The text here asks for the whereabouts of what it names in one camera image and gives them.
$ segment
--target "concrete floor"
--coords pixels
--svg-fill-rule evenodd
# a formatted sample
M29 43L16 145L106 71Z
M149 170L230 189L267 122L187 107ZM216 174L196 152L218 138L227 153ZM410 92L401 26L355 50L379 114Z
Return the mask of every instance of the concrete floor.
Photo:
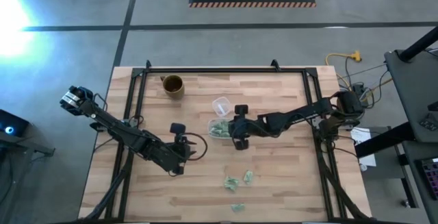
M437 0L316 0L315 9L189 9L188 0L137 0L133 25L193 23L347 23L438 21ZM2 31L24 26L122 25L129 0L16 0L0 18ZM129 32L122 66L321 65L328 53L360 50L355 73L383 63L383 54L403 49L430 27L357 29L246 29ZM120 32L23 32L0 35L0 108L31 121L38 142L56 148L35 163L25 178L12 223L53 223L77 217L96 133L85 118L73 117L58 101L70 85L105 95ZM331 58L345 74L344 59ZM352 78L377 85L385 67ZM364 127L405 122L393 84L368 110ZM401 183L364 178L373 216L384 221L427 223L424 211L399 206Z

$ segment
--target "yellow and black striped border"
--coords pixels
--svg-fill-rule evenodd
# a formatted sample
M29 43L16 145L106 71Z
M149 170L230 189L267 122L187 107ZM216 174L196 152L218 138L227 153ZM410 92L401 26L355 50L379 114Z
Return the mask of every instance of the yellow and black striped border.
M194 2L189 8L315 8L314 2Z

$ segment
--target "wooden tabletop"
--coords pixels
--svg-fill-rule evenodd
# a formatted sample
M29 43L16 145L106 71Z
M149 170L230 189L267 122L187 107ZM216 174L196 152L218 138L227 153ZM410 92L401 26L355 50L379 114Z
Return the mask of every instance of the wooden tabletop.
M320 86L324 97L339 90L335 69L318 66ZM108 112L122 118L128 93L131 67L114 69L107 102ZM326 212L315 147L310 126L293 125L279 138L249 138L250 147L236 151L230 140L212 139L207 124L218 118L211 103L226 97L231 105L248 104L249 119L267 112L287 112L306 105L305 92L299 73L187 73L179 74L185 84L185 96L180 101L167 97L159 75L148 74L142 104L147 129L165 142L172 142L171 123L183 123L187 132L202 135L208 152L199 161L188 162L184 175L170 177L153 162L135 157L126 221L254 221L290 222L325 221ZM135 110L137 81L133 98ZM96 145L109 138L99 134ZM195 146L198 153L203 144ZM88 181L79 217L89 214L107 191L114 166L117 142L111 141L92 157ZM355 152L351 140L339 139L336 147ZM367 215L370 207L361 172L355 157L335 151L341 184L350 198ZM247 170L254 172L250 186L242 178ZM235 193L226 190L226 176L240 180ZM331 188L333 209L338 213L334 191ZM234 213L231 204L244 203L244 211Z

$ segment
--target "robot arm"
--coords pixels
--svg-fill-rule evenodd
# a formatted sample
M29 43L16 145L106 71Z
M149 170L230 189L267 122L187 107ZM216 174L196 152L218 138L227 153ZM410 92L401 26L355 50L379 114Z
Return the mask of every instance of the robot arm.
M337 105L330 100L337 97ZM306 105L290 112L273 112L260 114L257 120L245 118L247 105L235 106L234 119L229 122L229 133L237 150L247 149L249 136L277 138L291 125L302 121L310 122L324 139L336 138L337 130L342 125L352 127L359 124L357 118L362 115L363 107L353 92L337 92L332 97L325 97L311 105Z
M163 142L146 130L131 127L120 121L94 102L93 93L84 87L71 86L62 97L61 107L75 116L84 115L96 121L90 126L98 132L106 129L114 140L128 146L130 150L145 160L151 160L166 172L183 174L183 164L195 151L190 151L189 142L184 135L185 126L173 123L170 132L175 133L174 142Z

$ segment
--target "green object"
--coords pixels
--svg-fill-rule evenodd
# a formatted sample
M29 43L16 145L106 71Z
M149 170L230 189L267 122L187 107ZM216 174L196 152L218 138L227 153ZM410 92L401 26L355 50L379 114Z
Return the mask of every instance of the green object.
M247 185L250 185L253 182L254 173L252 171L247 171L244 176L244 181Z
M243 203L231 204L231 209L233 210L233 212L240 212L242 210L245 210L245 205Z
M227 178L224 181L224 186L226 189L235 192L235 189L239 186L239 180L227 176Z
M228 132L228 121L221 121L216 123L210 128L210 135L219 138L230 138L230 133Z

